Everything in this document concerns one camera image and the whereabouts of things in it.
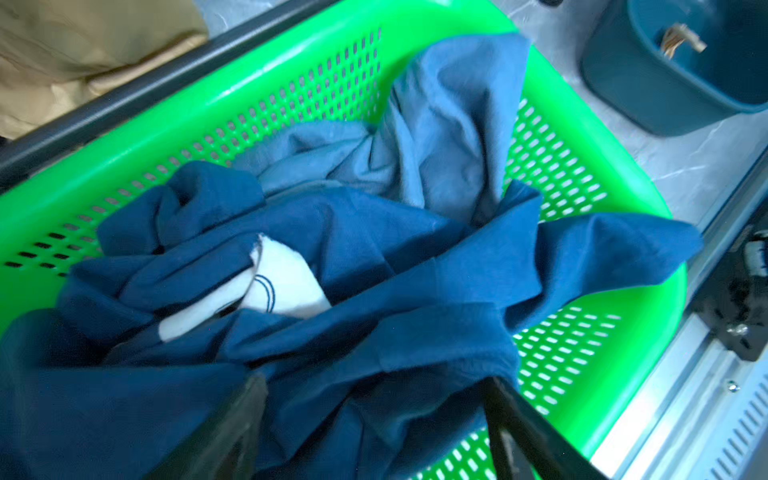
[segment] clothing pile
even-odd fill
[[[433,45],[378,129],[295,125],[106,219],[104,257],[2,340],[0,472],[141,477],[258,372],[257,477],[405,477],[483,425],[479,382],[517,385],[513,333],[664,282],[690,225],[502,195],[528,49]]]

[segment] white fabric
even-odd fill
[[[243,270],[203,299],[162,319],[157,333],[169,342],[228,306],[306,319],[331,305],[312,270],[297,252],[266,235],[250,253],[253,266]]]

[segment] blue cloth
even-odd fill
[[[482,225],[502,198],[530,46],[517,34],[441,41],[395,80],[376,130],[293,125],[234,168],[257,175],[268,197],[343,184]]]
[[[660,283],[700,246],[684,223],[538,224],[540,206],[513,182],[476,230],[345,187],[265,204],[254,176],[187,164],[101,225],[105,257],[72,268],[56,310],[6,333],[0,475],[139,477],[255,369],[260,477],[407,476],[482,425],[481,379],[515,384],[510,333]],[[238,310],[162,343],[158,320],[248,267],[261,233],[301,253],[333,308]]]

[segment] green plastic basket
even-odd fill
[[[181,164],[229,165],[292,122],[377,121],[417,52],[453,35],[511,30],[479,0],[344,0],[91,142],[0,197],[0,332],[23,312],[53,306],[70,265],[100,254],[97,225]],[[544,193],[542,220],[670,215],[535,49],[507,165],[507,184]],[[515,336],[523,395],[588,458],[670,342],[685,286],[681,270],[662,286],[585,297]],[[494,478],[487,438],[473,434],[415,477]]]

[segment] beige fabric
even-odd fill
[[[0,135],[19,137],[206,34],[192,0],[0,0]]]

